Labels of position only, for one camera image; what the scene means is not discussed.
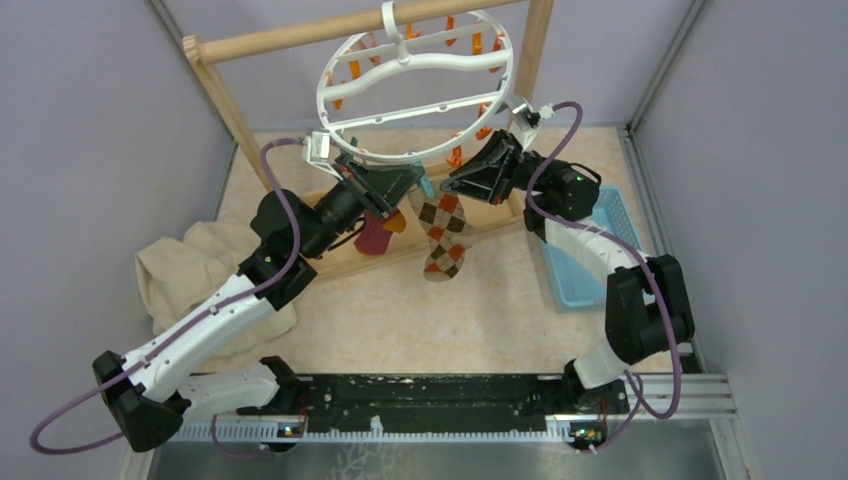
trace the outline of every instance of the wooden rod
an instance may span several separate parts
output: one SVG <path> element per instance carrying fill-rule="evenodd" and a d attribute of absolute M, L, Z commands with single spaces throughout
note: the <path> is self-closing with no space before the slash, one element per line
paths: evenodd
<path fill-rule="evenodd" d="M 265 172 L 262 170 L 259 162 L 259 144 L 256 142 L 256 137 L 253 136 L 250 126 L 244 119 L 244 115 L 241 113 L 241 109 L 235 99 L 233 99 L 233 96 L 227 89 L 220 73 L 218 73 L 218 69 L 215 68 L 215 65 L 206 64 L 198 55 L 197 47 L 199 44 L 200 41 L 194 35 L 183 39 L 183 51 L 188 59 L 188 63 L 191 69 L 194 70 L 194 74 L 197 75 L 200 85 L 203 86 L 209 98 L 212 99 L 212 103 L 224 120 L 224 124 L 227 125 L 227 129 L 230 130 L 236 143 L 241 147 L 244 156 L 247 158 L 250 166 L 253 167 L 253 171 L 256 172 L 259 181 L 262 182 L 262 186 L 265 187 L 265 190 L 270 191 L 271 182 L 265 177 Z"/>
<path fill-rule="evenodd" d="M 518 71 L 515 76 L 515 93 L 526 98 L 528 102 L 533 101 L 536 76 L 542 63 L 542 50 L 545 47 L 553 8 L 554 0 L 530 0 L 530 8 L 527 10 L 521 57 L 518 59 Z"/>
<path fill-rule="evenodd" d="M 395 22 L 398 25 L 403 25 L 522 1 L 526 0 L 419 0 L 410 3 L 398 3 L 395 4 L 394 8 Z M 533 3 L 553 3 L 553 0 L 533 1 Z M 376 8 L 350 15 L 327 17 L 314 22 L 214 40 L 200 45 L 199 52 L 201 58 L 211 65 L 382 29 L 383 16 L 380 9 Z M 544 24 L 544 29 L 547 31 L 547 22 Z"/>

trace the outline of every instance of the beige towel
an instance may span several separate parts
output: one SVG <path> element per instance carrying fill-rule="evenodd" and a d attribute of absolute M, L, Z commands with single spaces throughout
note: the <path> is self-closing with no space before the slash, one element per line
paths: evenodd
<path fill-rule="evenodd" d="M 153 333 L 159 335 L 203 303 L 259 246 L 246 225 L 198 222 L 183 241 L 163 237 L 135 255 L 135 273 Z M 297 323 L 293 305 L 243 332 L 218 356 L 231 356 L 289 331 Z"/>

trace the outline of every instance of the sock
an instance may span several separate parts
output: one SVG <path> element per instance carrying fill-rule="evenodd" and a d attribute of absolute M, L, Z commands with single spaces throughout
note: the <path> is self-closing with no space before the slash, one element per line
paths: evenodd
<path fill-rule="evenodd" d="M 406 219 L 400 210 L 395 209 L 387 219 L 377 218 L 371 212 L 365 212 L 365 229 L 356 237 L 353 244 L 363 255 L 385 255 L 389 241 L 395 233 L 403 233 Z"/>
<path fill-rule="evenodd" d="M 471 248 L 474 237 L 474 227 L 465 221 L 459 197 L 436 188 L 433 198 L 428 198 L 422 190 L 414 190 L 409 201 L 430 242 L 424 278 L 431 282 L 450 280 L 462 268 L 465 252 Z"/>

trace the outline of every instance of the blue basket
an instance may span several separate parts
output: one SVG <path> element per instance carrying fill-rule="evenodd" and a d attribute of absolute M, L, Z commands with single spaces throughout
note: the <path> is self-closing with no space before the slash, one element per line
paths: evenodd
<path fill-rule="evenodd" d="M 601 187 L 592 220 L 641 250 L 642 244 L 633 220 L 615 187 Z M 590 310 L 606 303 L 606 285 L 601 285 L 571 255 L 542 242 L 542 255 L 548 269 L 554 303 L 560 313 Z"/>

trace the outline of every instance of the white hook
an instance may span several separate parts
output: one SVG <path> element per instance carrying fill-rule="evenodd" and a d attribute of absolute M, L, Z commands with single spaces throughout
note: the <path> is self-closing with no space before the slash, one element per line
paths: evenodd
<path fill-rule="evenodd" d="M 409 50 L 406 49 L 406 42 L 403 40 L 403 35 L 398 32 L 397 23 L 395 23 L 395 2 L 384 2 L 380 9 L 383 13 L 383 28 L 386 29 L 386 35 L 398 49 L 397 61 L 401 65 L 406 65 L 409 63 Z"/>

